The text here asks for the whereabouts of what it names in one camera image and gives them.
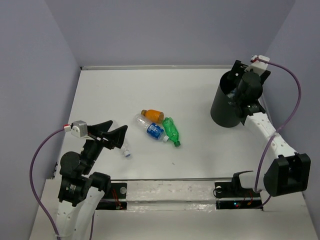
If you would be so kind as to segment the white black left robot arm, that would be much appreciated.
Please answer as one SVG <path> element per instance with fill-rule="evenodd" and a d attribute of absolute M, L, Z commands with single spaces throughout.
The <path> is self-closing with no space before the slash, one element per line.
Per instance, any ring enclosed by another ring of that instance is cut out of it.
<path fill-rule="evenodd" d="M 87 125 L 82 120 L 63 127 L 74 137 L 85 139 L 81 152 L 66 152 L 60 159 L 61 183 L 56 216 L 57 236 L 63 240 L 81 240 L 100 200 L 110 194 L 111 177 L 90 173 L 103 149 L 120 149 L 127 125 L 111 130 L 112 120 Z"/>

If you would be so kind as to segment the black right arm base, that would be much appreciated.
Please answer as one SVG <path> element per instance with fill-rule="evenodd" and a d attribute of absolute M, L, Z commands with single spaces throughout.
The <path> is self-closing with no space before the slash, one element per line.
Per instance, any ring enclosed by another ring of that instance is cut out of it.
<path fill-rule="evenodd" d="M 249 173 L 242 171 L 233 174 L 230 181 L 218 181 L 214 183 L 212 191 L 216 199 L 217 210 L 242 210 L 242 209 L 262 209 L 262 198 L 259 193 L 255 193 L 251 188 L 243 188 L 240 183 L 240 175 Z"/>

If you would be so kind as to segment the clear bottle blue white cap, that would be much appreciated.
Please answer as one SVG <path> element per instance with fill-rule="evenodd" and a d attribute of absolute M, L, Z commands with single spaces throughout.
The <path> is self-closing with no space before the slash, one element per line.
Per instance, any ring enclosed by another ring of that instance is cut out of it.
<path fill-rule="evenodd" d="M 113 119 L 113 120 L 112 120 L 112 125 L 111 125 L 109 131 L 111 132 L 111 131 L 119 128 L 119 127 L 120 127 L 120 125 L 118 124 L 118 122 Z M 122 155 L 123 155 L 125 158 L 129 158 L 129 157 L 131 156 L 131 151 L 130 151 L 130 148 L 129 148 L 129 143 L 128 143 L 128 140 L 127 140 L 126 137 L 124 138 L 124 142 L 123 142 L 123 144 L 122 144 L 122 147 L 121 147 L 120 151 L 121 151 Z"/>

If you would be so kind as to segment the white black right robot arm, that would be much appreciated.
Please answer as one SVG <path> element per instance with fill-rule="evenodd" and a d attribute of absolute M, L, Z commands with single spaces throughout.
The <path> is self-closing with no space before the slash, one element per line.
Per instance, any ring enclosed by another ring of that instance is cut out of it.
<path fill-rule="evenodd" d="M 273 126 L 259 103 L 263 84 L 269 75 L 269 65 L 289 73 L 298 91 L 293 111 L 278 128 Z M 305 191 L 308 187 L 311 159 L 306 153 L 298 153 L 280 134 L 300 106 L 302 89 L 296 75 L 288 68 L 271 62 L 266 56 L 254 55 L 251 65 L 247 65 L 239 75 L 230 72 L 228 80 L 235 85 L 227 96 L 237 111 L 237 116 L 264 147 L 257 169 L 239 173 L 239 179 L 230 183 L 231 192 L 235 196 L 242 196 L 248 189 L 252 189 L 256 193 L 266 191 L 271 197 L 277 197 Z"/>

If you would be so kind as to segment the clear bottle white green label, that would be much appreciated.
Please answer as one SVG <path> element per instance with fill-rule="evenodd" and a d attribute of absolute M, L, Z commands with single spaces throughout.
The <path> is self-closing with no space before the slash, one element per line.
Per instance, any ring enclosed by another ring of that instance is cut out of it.
<path fill-rule="evenodd" d="M 234 88 L 226 96 L 230 99 L 234 99 L 236 97 L 236 93 L 237 93 L 237 88 Z"/>

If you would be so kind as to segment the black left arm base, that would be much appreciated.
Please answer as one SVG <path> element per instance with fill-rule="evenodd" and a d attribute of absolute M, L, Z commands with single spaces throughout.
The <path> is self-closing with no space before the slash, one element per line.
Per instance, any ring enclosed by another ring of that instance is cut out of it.
<path fill-rule="evenodd" d="M 112 182 L 111 189 L 98 203 L 96 210 L 122 211 L 127 209 L 127 183 Z"/>

